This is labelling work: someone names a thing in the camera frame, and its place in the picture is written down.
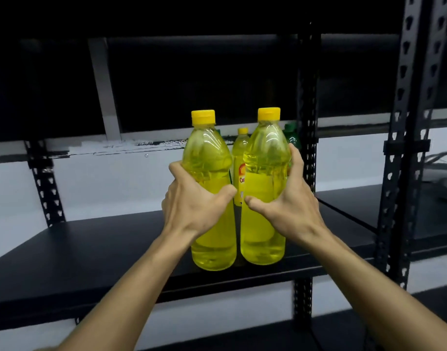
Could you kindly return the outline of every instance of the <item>white wall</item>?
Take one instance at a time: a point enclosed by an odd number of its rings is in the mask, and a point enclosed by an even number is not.
[[[447,128],[432,129],[432,152],[447,150]],[[317,190],[380,183],[386,134],[319,141]],[[68,220],[160,209],[171,182],[167,167],[182,150],[112,155],[82,154],[55,160]],[[0,256],[46,227],[27,163],[0,164]],[[447,256],[413,263],[409,291],[447,284]],[[291,284],[219,293],[155,307],[137,350],[291,318]],[[349,308],[329,277],[314,279],[313,315]],[[0,350],[33,350],[59,343],[74,328],[60,321],[0,331]]]

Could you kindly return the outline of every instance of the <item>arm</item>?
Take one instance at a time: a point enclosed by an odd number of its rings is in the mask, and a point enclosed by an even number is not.
[[[245,202],[324,266],[354,310],[387,350],[447,350],[447,324],[357,256],[325,226],[319,203],[303,180],[303,161],[290,144],[292,168],[274,201]]]
[[[58,346],[58,351],[133,350],[181,256],[217,223],[236,193],[232,185],[216,195],[206,191],[179,162],[170,164],[170,171],[175,180],[162,201],[162,234]]]

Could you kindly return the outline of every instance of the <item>yellow plastic bottle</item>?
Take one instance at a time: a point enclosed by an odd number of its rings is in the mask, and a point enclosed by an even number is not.
[[[238,137],[233,143],[233,149],[231,150],[233,156],[233,185],[238,190],[233,200],[238,207],[241,207],[243,201],[245,173],[243,153],[249,140],[248,128],[238,128]]]
[[[215,130],[215,111],[192,111],[194,130],[183,152],[182,165],[206,190],[218,193],[230,184],[230,150]],[[192,259],[204,270],[220,271],[237,257],[235,213],[230,202],[217,224],[191,246]]]
[[[243,154],[246,175],[244,196],[263,202],[276,199],[285,188],[291,153],[280,129],[280,108],[260,108],[257,126]],[[250,263],[269,265],[285,253],[285,238],[259,213],[243,201],[241,213],[241,253]]]

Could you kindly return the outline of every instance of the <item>forearm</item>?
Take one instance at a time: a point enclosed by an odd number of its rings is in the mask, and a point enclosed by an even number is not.
[[[325,234],[309,244],[387,350],[447,350],[447,324],[337,237]]]
[[[178,235],[160,235],[57,350],[133,350],[188,243]]]

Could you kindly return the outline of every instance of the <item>perforated metal post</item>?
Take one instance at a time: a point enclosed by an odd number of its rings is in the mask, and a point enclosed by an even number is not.
[[[404,289],[446,28],[447,0],[405,0],[374,261]],[[379,348],[367,334],[365,349]]]
[[[48,157],[45,141],[26,140],[24,143],[27,150],[28,166],[35,179],[48,227],[66,221],[53,172],[53,161]]]
[[[307,20],[298,35],[299,50],[297,86],[298,134],[304,161],[303,176],[311,190],[316,185],[316,147],[317,147],[317,102],[316,87],[319,74],[319,54],[321,34],[314,20]],[[313,279],[302,278],[294,281],[294,320],[302,327],[311,323]]]

